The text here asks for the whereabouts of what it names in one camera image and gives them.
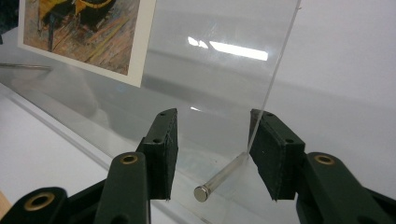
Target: metal cylinder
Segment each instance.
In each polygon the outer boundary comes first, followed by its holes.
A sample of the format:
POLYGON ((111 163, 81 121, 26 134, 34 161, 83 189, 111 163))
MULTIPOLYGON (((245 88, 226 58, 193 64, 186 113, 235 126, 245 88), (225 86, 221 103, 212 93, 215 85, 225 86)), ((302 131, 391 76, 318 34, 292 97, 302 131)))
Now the metal cylinder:
POLYGON ((0 63, 0 68, 20 68, 20 69, 34 69, 34 70, 51 70, 52 69, 49 66, 16 64, 16 63, 0 63))
POLYGON ((198 202, 205 202, 210 194, 222 183, 224 180, 233 173, 233 171, 239 167, 245 158, 248 156, 246 152, 241 153, 233 161, 231 161, 226 167, 210 178, 205 184, 195 188, 194 197, 198 202))

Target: picture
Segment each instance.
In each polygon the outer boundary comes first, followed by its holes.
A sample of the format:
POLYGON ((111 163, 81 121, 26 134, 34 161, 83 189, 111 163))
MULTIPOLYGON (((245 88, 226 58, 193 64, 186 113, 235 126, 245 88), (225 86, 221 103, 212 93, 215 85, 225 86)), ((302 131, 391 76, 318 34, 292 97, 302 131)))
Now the picture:
POLYGON ((20 47, 140 86, 155 0, 21 0, 20 6, 20 47))

